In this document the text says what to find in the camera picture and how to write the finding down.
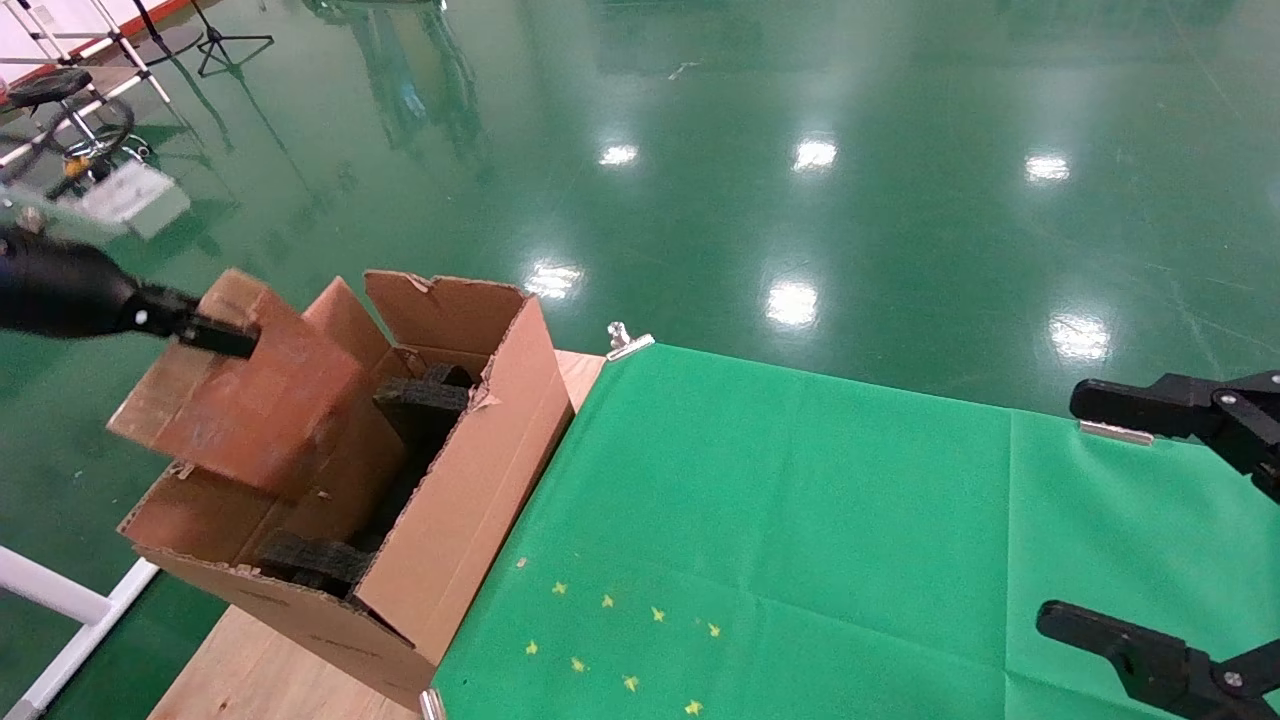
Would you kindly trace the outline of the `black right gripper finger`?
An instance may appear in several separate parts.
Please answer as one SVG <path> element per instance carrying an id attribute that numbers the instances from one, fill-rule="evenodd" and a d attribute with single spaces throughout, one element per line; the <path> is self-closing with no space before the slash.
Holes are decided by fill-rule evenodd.
<path id="1" fill-rule="evenodd" d="M 1230 380 L 1165 374 L 1147 387 L 1076 383 L 1070 414 L 1083 421 L 1167 438 L 1194 438 L 1279 501 L 1279 375 Z"/>
<path id="2" fill-rule="evenodd" d="M 1107 660 L 1126 696 L 1181 719 L 1276 719 L 1279 641 L 1224 661 L 1184 639 L 1073 603 L 1044 602 L 1042 635 Z"/>

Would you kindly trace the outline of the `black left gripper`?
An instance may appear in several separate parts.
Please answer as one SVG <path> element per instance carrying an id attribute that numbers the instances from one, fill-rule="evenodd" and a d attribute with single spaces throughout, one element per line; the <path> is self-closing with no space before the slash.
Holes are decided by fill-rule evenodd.
<path id="1" fill-rule="evenodd" d="M 200 311 L 200 299 L 141 284 L 93 245 L 3 229 L 1 328 L 58 340 L 137 331 L 228 357 L 251 357 L 260 332 Z"/>

